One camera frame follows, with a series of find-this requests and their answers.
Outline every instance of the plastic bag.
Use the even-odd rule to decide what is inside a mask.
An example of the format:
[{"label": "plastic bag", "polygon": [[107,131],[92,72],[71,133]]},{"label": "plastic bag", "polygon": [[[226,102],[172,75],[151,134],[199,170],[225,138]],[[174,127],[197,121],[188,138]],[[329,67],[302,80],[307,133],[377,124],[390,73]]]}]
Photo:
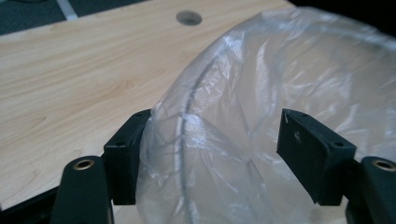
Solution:
[{"label": "plastic bag", "polygon": [[276,154],[283,107],[396,160],[396,41],[313,8],[265,12],[202,52],[156,104],[141,143],[146,223],[345,223]]}]

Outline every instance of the wrinkled plastic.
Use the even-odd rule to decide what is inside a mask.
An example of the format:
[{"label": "wrinkled plastic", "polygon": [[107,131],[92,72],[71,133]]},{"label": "wrinkled plastic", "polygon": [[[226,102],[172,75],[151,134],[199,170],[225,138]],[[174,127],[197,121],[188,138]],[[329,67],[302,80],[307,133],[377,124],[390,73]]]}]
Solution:
[{"label": "wrinkled plastic", "polygon": [[137,207],[146,223],[345,223],[276,154],[283,107],[396,161],[396,41],[312,8],[265,12],[202,52],[152,110]]}]

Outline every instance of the screw hole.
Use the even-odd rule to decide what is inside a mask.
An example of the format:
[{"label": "screw hole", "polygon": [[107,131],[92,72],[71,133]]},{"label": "screw hole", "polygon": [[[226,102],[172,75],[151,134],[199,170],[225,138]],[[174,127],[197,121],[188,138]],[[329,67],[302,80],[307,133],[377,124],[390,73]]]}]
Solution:
[{"label": "screw hole", "polygon": [[381,170],[391,171],[391,172],[396,171],[396,166],[394,166],[393,164],[390,164],[386,161],[373,161],[373,165],[378,167]]},{"label": "screw hole", "polygon": [[92,167],[95,164],[93,160],[84,160],[84,161],[78,161],[73,168],[75,170],[86,170],[90,167]]},{"label": "screw hole", "polygon": [[343,147],[344,146],[344,143],[341,143],[341,142],[334,142],[334,144],[336,146],[338,146],[338,147]]},{"label": "screw hole", "polygon": [[125,142],[124,141],[116,142],[116,146],[117,147],[125,147]]}]

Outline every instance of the wooden table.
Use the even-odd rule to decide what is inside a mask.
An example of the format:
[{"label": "wooden table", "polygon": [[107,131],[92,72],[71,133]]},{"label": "wooden table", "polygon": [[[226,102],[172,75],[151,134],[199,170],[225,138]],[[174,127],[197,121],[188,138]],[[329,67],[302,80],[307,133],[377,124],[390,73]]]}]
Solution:
[{"label": "wooden table", "polygon": [[[103,145],[134,112],[151,108],[192,59],[282,0],[149,1],[0,36],[0,203],[57,186],[64,166]],[[176,14],[198,12],[197,26]],[[117,223],[133,219],[116,208]]]}]

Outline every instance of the black bracket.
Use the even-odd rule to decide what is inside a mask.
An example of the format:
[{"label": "black bracket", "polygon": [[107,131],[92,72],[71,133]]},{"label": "black bracket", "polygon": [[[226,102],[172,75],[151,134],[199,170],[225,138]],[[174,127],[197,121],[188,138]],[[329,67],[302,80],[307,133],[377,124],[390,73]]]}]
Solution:
[{"label": "black bracket", "polygon": [[348,223],[396,223],[396,163],[355,161],[356,147],[309,115],[283,109],[277,153],[320,205],[349,199]]},{"label": "black bracket", "polygon": [[134,193],[140,163],[140,139],[149,117],[150,110],[134,114],[105,144],[102,158],[115,205],[136,204]]},{"label": "black bracket", "polygon": [[78,158],[64,167],[50,223],[114,223],[100,157]]}]

